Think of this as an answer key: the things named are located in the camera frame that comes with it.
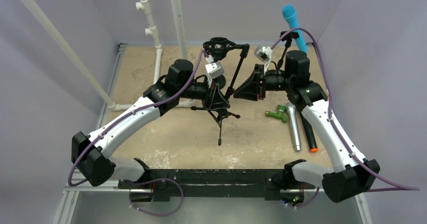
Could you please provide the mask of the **black clip round-base stand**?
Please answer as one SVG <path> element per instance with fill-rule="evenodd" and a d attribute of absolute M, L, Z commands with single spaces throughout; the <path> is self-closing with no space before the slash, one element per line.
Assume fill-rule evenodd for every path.
<path fill-rule="evenodd" d="M 299 34 L 297 32 L 290 32 L 289 34 L 287 34 L 283 39 L 281 39 L 281 41 L 284 41 L 285 44 L 285 48 L 283 50 L 283 53 L 281 55 L 281 58 L 278 60 L 277 64 L 275 65 L 276 71 L 279 72 L 281 67 L 283 66 L 284 63 L 284 57 L 287 53 L 287 50 L 290 48 L 291 43 L 293 40 L 296 40 L 299 38 Z"/>

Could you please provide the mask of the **black shock-mount round-base stand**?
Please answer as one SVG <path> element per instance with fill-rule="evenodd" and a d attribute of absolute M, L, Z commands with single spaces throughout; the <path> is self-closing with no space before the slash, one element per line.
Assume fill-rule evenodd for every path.
<path fill-rule="evenodd" d="M 221 90 L 225 87 L 227 80 L 224 75 L 220 75 L 214 79 L 214 82 L 217 85 L 217 87 Z"/>

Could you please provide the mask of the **silver grey microphone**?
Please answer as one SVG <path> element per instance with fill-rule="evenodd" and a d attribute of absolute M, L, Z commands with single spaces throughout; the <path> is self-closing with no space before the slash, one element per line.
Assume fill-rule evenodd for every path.
<path fill-rule="evenodd" d="M 289 117 L 293 146 L 296 152 L 300 152 L 302 150 L 302 147 L 296 115 L 297 110 L 295 105 L 291 102 L 286 103 L 286 110 Z"/>

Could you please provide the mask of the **black microphone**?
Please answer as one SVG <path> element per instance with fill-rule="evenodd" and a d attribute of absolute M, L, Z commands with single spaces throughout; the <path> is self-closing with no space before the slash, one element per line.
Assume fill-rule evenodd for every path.
<path fill-rule="evenodd" d="M 303 124 L 303 128 L 304 128 L 304 132 L 305 132 L 305 136 L 307 139 L 307 143 L 308 143 L 308 147 L 310 149 L 311 153 L 315 153 L 318 151 L 318 147 L 317 147 L 317 143 L 315 140 L 315 136 L 314 136 L 314 131 L 313 128 L 311 126 L 311 124 L 308 122 L 308 120 L 302 115 L 302 113 L 299 113 L 302 124 Z"/>

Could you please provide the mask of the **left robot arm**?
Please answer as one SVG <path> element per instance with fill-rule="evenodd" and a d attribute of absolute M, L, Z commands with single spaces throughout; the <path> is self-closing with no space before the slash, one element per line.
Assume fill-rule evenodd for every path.
<path fill-rule="evenodd" d="M 178 107 L 182 98 L 201 100 L 202 110 L 220 120 L 230 104 L 222 93 L 224 87 L 224 69 L 213 56 L 206 58 L 206 74 L 202 82 L 195 77 L 200 65 L 179 59 L 151 85 L 127 110 L 103 127 L 84 134 L 79 131 L 72 137 L 71 161 L 73 168 L 80 171 L 84 179 L 77 183 L 68 177 L 69 186 L 78 186 L 88 182 L 97 187 L 108 180 L 124 179 L 131 181 L 137 188 L 145 188 L 150 183 L 147 165 L 139 160 L 113 160 L 113 153 L 132 135 L 147 124 Z"/>

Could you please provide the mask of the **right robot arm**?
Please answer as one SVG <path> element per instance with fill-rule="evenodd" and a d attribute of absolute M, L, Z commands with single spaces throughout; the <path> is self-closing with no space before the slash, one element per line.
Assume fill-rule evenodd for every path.
<path fill-rule="evenodd" d="M 261 47 L 255 56 L 263 64 L 256 64 L 251 76 L 234 92 L 234 98 L 262 100 L 267 91 L 286 91 L 288 100 L 317 132 L 332 163 L 332 168 L 297 160 L 284 166 L 280 181 L 289 187 L 301 182 L 322 188 L 328 198 L 339 203 L 371 189 L 380 166 L 376 160 L 366 160 L 347 135 L 336 133 L 338 121 L 328 111 L 329 101 L 322 87 L 310 79 L 310 60 L 299 50 L 286 53 L 283 70 L 269 70 L 272 50 Z"/>

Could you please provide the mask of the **blue microphone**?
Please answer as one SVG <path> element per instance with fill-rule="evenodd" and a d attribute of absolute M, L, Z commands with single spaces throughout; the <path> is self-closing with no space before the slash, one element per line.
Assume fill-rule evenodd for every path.
<path fill-rule="evenodd" d="M 283 16 L 284 20 L 287 22 L 290 29 L 300 27 L 298 19 L 297 19 L 297 11 L 292 5 L 285 5 L 282 8 L 281 12 L 282 12 L 282 16 Z M 298 33 L 298 35 L 299 35 L 299 37 L 296 39 L 296 44 L 297 44 L 298 49 L 300 51 L 307 53 L 307 45 L 306 45 L 306 41 L 303 37 L 302 32 L 300 30 L 295 30 L 294 32 Z"/>

